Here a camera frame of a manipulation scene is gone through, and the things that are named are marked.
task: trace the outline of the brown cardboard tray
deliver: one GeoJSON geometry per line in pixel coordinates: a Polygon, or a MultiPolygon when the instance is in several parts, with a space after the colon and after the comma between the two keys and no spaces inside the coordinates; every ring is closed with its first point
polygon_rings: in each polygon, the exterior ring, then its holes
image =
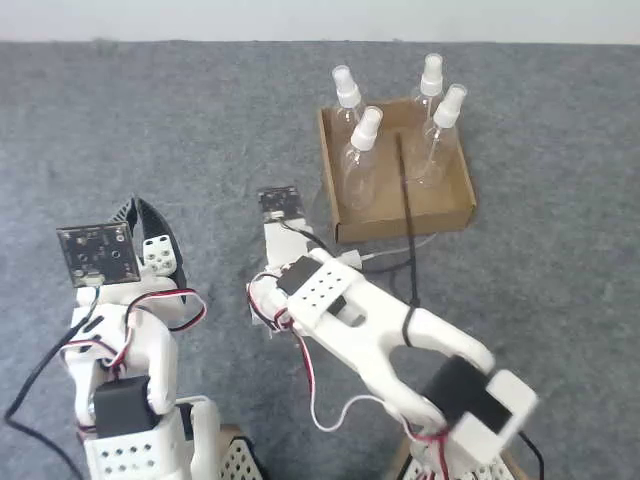
{"type": "MultiPolygon", "coordinates": [[[[346,208],[336,196],[337,185],[342,181],[341,170],[336,166],[348,138],[333,133],[331,109],[324,108],[318,112],[325,188],[338,243],[406,234],[395,136],[400,134],[405,143],[408,134],[419,125],[417,112],[411,101],[406,99],[374,105],[382,109],[384,116],[376,141],[376,199],[364,211],[346,208]]],[[[476,208],[476,197],[460,143],[458,155],[451,162],[442,183],[428,189],[410,183],[409,201],[416,234],[462,230],[468,225],[476,208]]]]}

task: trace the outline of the bottle cap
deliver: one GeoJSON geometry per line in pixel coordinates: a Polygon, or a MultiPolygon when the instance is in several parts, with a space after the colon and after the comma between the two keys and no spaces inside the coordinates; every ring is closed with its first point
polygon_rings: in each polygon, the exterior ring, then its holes
{"type": "Polygon", "coordinates": [[[438,105],[433,121],[440,128],[451,128],[456,124],[460,115],[462,101],[467,96],[467,89],[460,84],[453,84],[447,90],[444,100],[438,105]]]}
{"type": "Polygon", "coordinates": [[[382,110],[378,107],[367,107],[360,123],[353,130],[351,145],[363,152],[371,150],[378,136],[378,127],[381,121],[382,110]]]}
{"type": "Polygon", "coordinates": [[[442,57],[437,53],[424,57],[420,92],[427,97],[435,97],[442,92],[442,57]]]}
{"type": "Polygon", "coordinates": [[[336,82],[336,92],[338,102],[344,108],[353,108],[360,103],[362,97],[360,89],[351,76],[351,70],[346,65],[338,65],[331,72],[333,80],[336,82]]]}

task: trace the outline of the white robotic arm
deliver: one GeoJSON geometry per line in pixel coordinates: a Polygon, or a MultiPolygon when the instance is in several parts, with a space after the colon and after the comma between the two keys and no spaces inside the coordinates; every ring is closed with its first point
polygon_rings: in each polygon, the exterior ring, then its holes
{"type": "MultiPolygon", "coordinates": [[[[264,277],[251,288],[261,308],[286,309],[291,328],[311,336],[356,371],[391,416],[428,434],[446,429],[451,475],[490,463],[537,403],[536,394],[511,372],[493,374],[493,355],[480,342],[423,308],[408,316],[409,306],[324,250],[312,250],[282,269],[279,279],[264,277]],[[389,354],[400,345],[450,357],[448,370],[432,382],[433,398],[396,376],[389,354]],[[463,411],[451,411],[449,404],[460,401],[463,411]]],[[[436,449],[424,447],[415,446],[414,456],[438,466],[436,449]]]]}

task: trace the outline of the red and white wire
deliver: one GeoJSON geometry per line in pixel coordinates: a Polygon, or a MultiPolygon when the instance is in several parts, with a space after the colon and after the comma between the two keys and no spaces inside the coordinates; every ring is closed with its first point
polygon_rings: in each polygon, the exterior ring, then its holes
{"type": "MultiPolygon", "coordinates": [[[[315,424],[316,427],[318,427],[318,429],[322,430],[323,432],[335,432],[336,430],[338,430],[344,423],[344,419],[347,416],[347,413],[351,408],[351,406],[360,400],[372,400],[374,402],[379,403],[383,407],[386,406],[386,402],[384,400],[374,395],[356,395],[355,397],[352,397],[351,399],[349,399],[347,403],[345,403],[344,407],[342,407],[342,412],[340,412],[340,416],[338,417],[338,420],[333,425],[329,427],[322,425],[318,421],[318,418],[316,416],[316,380],[315,380],[315,372],[313,370],[313,362],[311,361],[311,355],[309,354],[309,348],[307,347],[306,342],[300,336],[300,334],[298,334],[294,329],[292,329],[291,332],[295,335],[298,341],[298,344],[300,345],[300,351],[302,353],[302,359],[304,361],[305,369],[307,371],[307,379],[309,381],[309,392],[311,397],[309,402],[309,410],[311,412],[311,418],[313,419],[313,423],[315,424]]],[[[404,417],[400,417],[400,419],[401,419],[400,423],[402,424],[405,434],[413,441],[431,443],[438,440],[443,435],[446,435],[444,432],[441,432],[435,435],[419,435],[419,434],[413,433],[411,431],[411,427],[407,419],[404,417]]]]}
{"type": "MultiPolygon", "coordinates": [[[[144,295],[139,296],[138,298],[136,298],[127,308],[127,311],[129,312],[129,314],[133,313],[134,308],[141,302],[145,301],[145,300],[149,300],[149,299],[157,299],[157,298],[173,298],[173,297],[195,297],[196,300],[198,300],[198,302],[200,303],[200,305],[202,306],[202,308],[200,309],[200,312],[193,317],[191,320],[189,320],[186,323],[183,323],[182,325],[179,325],[177,327],[168,327],[170,331],[172,332],[179,332],[182,330],[186,330],[188,328],[191,328],[192,326],[194,326],[196,323],[198,323],[200,320],[202,320],[206,315],[207,315],[207,304],[206,302],[202,299],[202,297],[200,295],[198,295],[198,292],[196,292],[195,290],[193,290],[192,288],[181,288],[181,289],[173,289],[173,290],[165,290],[162,292],[150,292],[150,293],[146,293],[144,295]]],[[[107,363],[107,367],[113,369],[116,366],[120,365],[121,363],[124,362],[124,359],[127,355],[127,352],[129,351],[129,348],[131,346],[131,342],[133,341],[133,328],[131,328],[129,325],[129,319],[125,319],[125,324],[127,325],[127,332],[126,332],[126,336],[125,336],[125,341],[124,341],[124,345],[122,346],[122,348],[118,351],[118,353],[116,354],[115,358],[111,361],[107,363]]]]}

